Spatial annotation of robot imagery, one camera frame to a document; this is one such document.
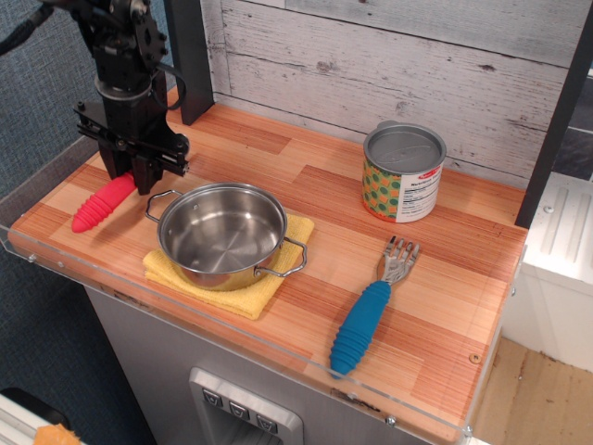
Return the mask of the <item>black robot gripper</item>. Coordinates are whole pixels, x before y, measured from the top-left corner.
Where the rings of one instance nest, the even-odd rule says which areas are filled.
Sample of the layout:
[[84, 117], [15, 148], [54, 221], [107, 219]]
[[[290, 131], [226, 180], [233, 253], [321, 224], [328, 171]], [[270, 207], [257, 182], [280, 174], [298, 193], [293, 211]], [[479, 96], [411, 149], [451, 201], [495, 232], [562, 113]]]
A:
[[139, 195], [148, 195], [163, 171], [188, 171], [189, 141], [167, 123], [170, 110], [165, 83], [151, 83], [143, 92], [125, 92], [97, 83], [99, 102], [74, 107], [79, 132], [98, 143], [111, 179], [132, 171]]

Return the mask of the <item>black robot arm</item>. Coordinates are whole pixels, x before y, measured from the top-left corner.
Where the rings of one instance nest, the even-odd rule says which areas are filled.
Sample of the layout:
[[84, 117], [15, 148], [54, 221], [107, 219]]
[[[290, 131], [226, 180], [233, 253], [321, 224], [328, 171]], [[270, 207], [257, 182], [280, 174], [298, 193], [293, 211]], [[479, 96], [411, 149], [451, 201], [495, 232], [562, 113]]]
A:
[[98, 143], [113, 179], [129, 172], [141, 195], [164, 172], [188, 170], [188, 139], [175, 133], [167, 114], [186, 95], [182, 74], [163, 63], [167, 36], [158, 29], [147, 1], [45, 1], [78, 24], [95, 62], [98, 102], [81, 102], [75, 111], [81, 134]]

